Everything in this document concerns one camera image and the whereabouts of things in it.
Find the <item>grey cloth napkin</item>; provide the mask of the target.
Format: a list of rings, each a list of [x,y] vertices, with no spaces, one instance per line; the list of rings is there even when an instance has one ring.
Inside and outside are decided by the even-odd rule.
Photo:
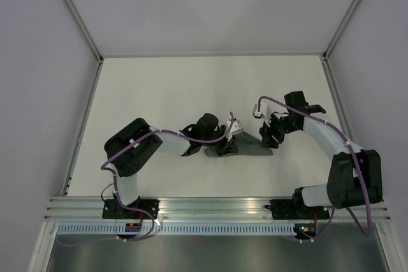
[[[209,145],[204,149],[207,157],[231,157],[231,156],[271,156],[273,152],[270,148],[261,147],[261,142],[256,137],[243,131],[238,133],[228,141],[222,141]]]

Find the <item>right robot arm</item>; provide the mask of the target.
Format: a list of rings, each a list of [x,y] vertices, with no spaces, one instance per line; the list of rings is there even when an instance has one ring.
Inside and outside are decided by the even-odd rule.
[[[263,120],[259,129],[261,145],[278,148],[286,135],[304,132],[330,160],[325,184],[300,187],[295,191],[291,211],[299,218],[311,214],[315,206],[351,210],[364,206],[367,220],[372,220],[372,204],[383,199],[381,157],[376,150],[366,150],[348,138],[329,119],[318,104],[309,104],[302,91],[286,94],[280,102],[261,96],[252,111]]]

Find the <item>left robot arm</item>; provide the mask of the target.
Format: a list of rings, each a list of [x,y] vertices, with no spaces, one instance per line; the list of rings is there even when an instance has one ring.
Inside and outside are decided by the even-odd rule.
[[[206,113],[197,123],[179,131],[155,128],[143,118],[135,119],[104,145],[107,161],[101,170],[112,174],[117,211],[124,218],[133,218],[142,210],[137,173],[156,152],[189,157],[207,147],[221,157],[238,152],[235,136],[242,131],[240,121],[232,113],[224,125],[219,125],[215,115]]]

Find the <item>right side aluminium rail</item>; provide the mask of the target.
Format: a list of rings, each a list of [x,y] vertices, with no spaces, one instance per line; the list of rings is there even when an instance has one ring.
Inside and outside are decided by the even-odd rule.
[[[320,56],[323,72],[328,84],[331,99],[334,104],[334,108],[339,120],[340,128],[342,132],[353,142],[358,143],[356,135],[354,133],[351,118],[349,116],[349,110],[346,106],[346,100],[344,95],[344,89],[342,88],[337,73],[334,70],[334,65],[330,63],[329,58]]]

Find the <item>aluminium rail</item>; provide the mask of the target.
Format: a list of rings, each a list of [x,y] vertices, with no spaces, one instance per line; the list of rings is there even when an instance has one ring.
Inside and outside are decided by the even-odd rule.
[[[169,222],[273,222],[268,197],[158,197],[157,217]],[[101,221],[100,197],[51,197],[44,221]]]
[[[356,135],[354,133],[351,118],[349,116],[349,110],[346,106],[346,100],[344,95],[344,89],[342,88],[337,73],[334,70],[334,65],[330,63],[329,58],[320,56],[323,72],[328,84],[331,99],[334,104],[334,108],[339,120],[340,128],[342,132],[353,142],[358,143]]]
[[[84,109],[83,109],[83,112],[81,114],[78,129],[77,129],[76,134],[75,134],[74,143],[73,143],[71,152],[70,152],[69,157],[68,157],[68,163],[66,165],[64,180],[63,180],[61,189],[59,191],[60,196],[66,196],[68,194],[68,189],[69,189],[71,177],[72,177],[72,174],[73,174],[73,172],[75,170],[75,165],[77,163],[78,153],[79,153],[79,150],[80,150],[80,147],[81,147],[81,144],[82,144],[82,138],[83,138],[85,128],[86,128],[86,125],[87,125],[89,113],[90,113],[90,110],[91,110],[91,107],[92,107],[92,102],[93,102],[94,95],[95,95],[95,92],[96,92],[96,87],[98,85],[99,76],[101,74],[103,63],[104,63],[104,59],[101,59],[98,62],[98,66],[97,66],[97,68],[96,68],[96,70],[95,70],[95,72],[94,72],[94,74],[92,76],[92,83],[91,83],[89,91],[88,91],[88,93],[86,95]]]

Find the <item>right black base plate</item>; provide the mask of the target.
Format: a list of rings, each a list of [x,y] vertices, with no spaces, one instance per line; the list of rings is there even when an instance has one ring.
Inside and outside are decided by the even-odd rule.
[[[322,206],[308,207],[292,199],[272,199],[264,208],[271,211],[274,220],[328,220],[330,213]]]

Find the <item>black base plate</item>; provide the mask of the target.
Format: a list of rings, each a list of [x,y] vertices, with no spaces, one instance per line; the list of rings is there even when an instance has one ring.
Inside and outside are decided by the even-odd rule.
[[[292,199],[272,199],[264,208],[271,211],[274,220],[328,220],[330,213],[322,206],[308,207]]]
[[[157,199],[137,199],[128,207],[147,211],[154,219],[157,219],[159,212],[159,201]],[[148,216],[140,211],[123,208],[116,199],[107,199],[104,203],[102,219],[145,219]]]

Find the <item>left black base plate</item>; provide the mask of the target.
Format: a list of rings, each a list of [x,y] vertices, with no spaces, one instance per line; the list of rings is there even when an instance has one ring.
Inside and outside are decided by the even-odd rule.
[[[128,207],[147,211],[154,219],[157,219],[159,212],[159,201],[157,199],[137,199]],[[116,199],[107,199],[104,203],[102,219],[145,219],[148,216],[140,211],[123,208]]]

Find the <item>left side aluminium rail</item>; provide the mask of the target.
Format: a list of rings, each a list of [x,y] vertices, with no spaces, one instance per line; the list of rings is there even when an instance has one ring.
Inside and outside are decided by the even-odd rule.
[[[90,110],[91,110],[91,107],[92,107],[92,102],[93,102],[94,95],[95,95],[95,92],[96,92],[96,87],[98,85],[99,76],[101,74],[103,63],[104,63],[104,59],[101,59],[98,62],[98,66],[97,66],[97,68],[96,68],[96,70],[95,70],[95,72],[94,72],[94,74],[92,76],[92,83],[91,83],[89,91],[88,91],[88,93],[86,95],[84,109],[83,109],[83,112],[81,114],[78,129],[77,129],[76,134],[75,134],[74,143],[73,143],[71,152],[70,152],[69,157],[68,157],[68,163],[66,165],[64,180],[63,180],[61,189],[59,191],[60,196],[66,196],[68,194],[68,189],[69,189],[71,177],[72,177],[72,174],[73,174],[73,172],[75,170],[75,165],[77,163],[78,153],[79,153],[79,150],[80,150],[80,147],[81,147],[81,144],[82,144],[82,138],[83,138],[85,128],[86,128],[86,125],[87,125],[89,113],[90,113]]]

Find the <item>aluminium front rail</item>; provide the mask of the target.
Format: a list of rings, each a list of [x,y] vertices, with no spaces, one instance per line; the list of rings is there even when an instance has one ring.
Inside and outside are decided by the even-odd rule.
[[[157,217],[169,222],[273,222],[268,197],[158,197]],[[100,197],[51,197],[44,221],[101,221]]]

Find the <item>right aluminium frame post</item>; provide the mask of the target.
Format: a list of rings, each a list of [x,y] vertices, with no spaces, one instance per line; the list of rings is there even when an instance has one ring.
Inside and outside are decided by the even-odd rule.
[[[358,10],[361,2],[363,0],[352,0],[350,5],[347,7],[347,10],[342,17],[339,26],[336,28],[334,35],[332,36],[329,44],[325,48],[324,52],[321,55],[322,60],[327,61],[329,56],[333,53],[335,47],[337,46],[340,38],[342,37],[344,31],[346,30],[347,26],[351,22],[354,14]]]

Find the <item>aluminium frame post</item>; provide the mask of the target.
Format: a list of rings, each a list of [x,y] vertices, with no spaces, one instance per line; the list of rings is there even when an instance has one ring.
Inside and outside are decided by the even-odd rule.
[[[329,56],[333,53],[335,47],[337,46],[340,38],[342,37],[344,31],[346,30],[347,26],[351,22],[354,14],[358,10],[361,2],[363,0],[352,0],[350,5],[347,7],[347,10],[342,17],[339,26],[336,28],[334,35],[332,36],[329,44],[325,48],[324,52],[321,55],[322,60],[327,61]]]
[[[103,56],[99,51],[98,47],[96,46],[83,18],[80,16],[80,13],[73,2],[73,0],[62,0],[63,4],[65,5],[69,15],[73,19],[77,30],[79,31],[81,37],[84,39],[85,44],[91,51],[94,58],[97,60],[98,63],[103,61]]]

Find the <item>left aluminium frame post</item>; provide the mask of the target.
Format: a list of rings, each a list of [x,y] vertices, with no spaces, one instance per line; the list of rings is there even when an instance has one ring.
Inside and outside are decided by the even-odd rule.
[[[98,47],[96,46],[83,18],[80,16],[80,13],[73,2],[73,0],[62,0],[63,4],[65,5],[69,15],[73,19],[77,30],[79,31],[81,37],[84,39],[85,44],[91,51],[94,58],[97,60],[98,63],[103,61],[103,56],[99,51]]]

